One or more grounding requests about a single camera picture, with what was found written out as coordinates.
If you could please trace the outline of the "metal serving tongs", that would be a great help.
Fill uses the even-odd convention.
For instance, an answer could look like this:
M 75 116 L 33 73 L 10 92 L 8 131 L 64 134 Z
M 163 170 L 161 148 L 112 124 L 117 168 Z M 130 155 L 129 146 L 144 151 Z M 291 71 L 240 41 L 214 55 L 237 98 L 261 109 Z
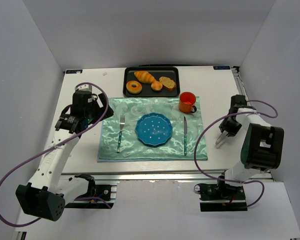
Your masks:
M 225 140 L 228 138 L 228 132 L 227 131 L 223 131 L 220 136 L 217 138 L 217 140 L 214 143 L 214 146 L 216 148 L 219 148 L 224 142 Z

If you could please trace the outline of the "small round bun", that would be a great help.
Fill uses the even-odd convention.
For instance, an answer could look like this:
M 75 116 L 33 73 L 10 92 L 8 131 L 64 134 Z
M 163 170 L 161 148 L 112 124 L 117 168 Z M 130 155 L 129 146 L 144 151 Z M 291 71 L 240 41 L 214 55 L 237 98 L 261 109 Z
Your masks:
M 163 84 L 160 81 L 154 81 L 151 83 L 151 89 L 155 92 L 160 92 L 163 88 Z

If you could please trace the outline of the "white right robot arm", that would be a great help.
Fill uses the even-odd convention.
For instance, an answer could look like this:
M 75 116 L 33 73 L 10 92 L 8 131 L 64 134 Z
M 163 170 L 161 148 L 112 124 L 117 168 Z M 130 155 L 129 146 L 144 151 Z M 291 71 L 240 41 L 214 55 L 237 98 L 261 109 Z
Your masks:
M 218 146 L 227 137 L 235 137 L 239 130 L 246 131 L 240 160 L 223 174 L 225 183 L 239 187 L 260 172 L 277 169 L 281 163 L 284 129 L 272 126 L 261 118 L 257 110 L 248 105 L 244 95 L 231 97 L 228 116 L 219 125 L 221 135 Z

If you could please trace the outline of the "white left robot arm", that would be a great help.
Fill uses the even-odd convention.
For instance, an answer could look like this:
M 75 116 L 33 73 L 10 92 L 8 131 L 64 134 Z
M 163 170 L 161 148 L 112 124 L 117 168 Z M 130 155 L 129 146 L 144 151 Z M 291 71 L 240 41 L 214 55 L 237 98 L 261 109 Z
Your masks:
M 67 204 L 77 198 L 96 196 L 95 179 L 89 174 L 79 173 L 62 186 L 58 183 L 81 132 L 113 114 L 104 93 L 93 93 L 89 83 L 75 87 L 72 103 L 62 110 L 54 127 L 51 150 L 43 154 L 28 183 L 16 189 L 16 197 L 25 214 L 55 222 Z

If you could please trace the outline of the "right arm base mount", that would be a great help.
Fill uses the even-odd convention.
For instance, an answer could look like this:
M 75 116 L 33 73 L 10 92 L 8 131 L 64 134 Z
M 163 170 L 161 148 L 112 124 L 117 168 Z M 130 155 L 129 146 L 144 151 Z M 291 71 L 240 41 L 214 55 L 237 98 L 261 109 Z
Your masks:
M 199 194 L 201 212 L 244 212 L 248 210 L 242 186 L 233 186 L 223 180 L 217 180 L 217 183 L 198 183 L 193 190 Z

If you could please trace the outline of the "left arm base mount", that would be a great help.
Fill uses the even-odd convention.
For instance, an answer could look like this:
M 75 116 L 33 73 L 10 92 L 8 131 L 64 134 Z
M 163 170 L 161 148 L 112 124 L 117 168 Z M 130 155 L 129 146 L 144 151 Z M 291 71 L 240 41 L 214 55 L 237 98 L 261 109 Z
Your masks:
M 84 200 L 75 200 L 68 203 L 65 207 L 68 209 L 111 209 L 116 198 L 115 185 L 96 183 L 93 176 L 81 173 L 74 176 L 76 179 L 88 181 L 87 193 L 78 196 L 78 198 L 87 198 Z

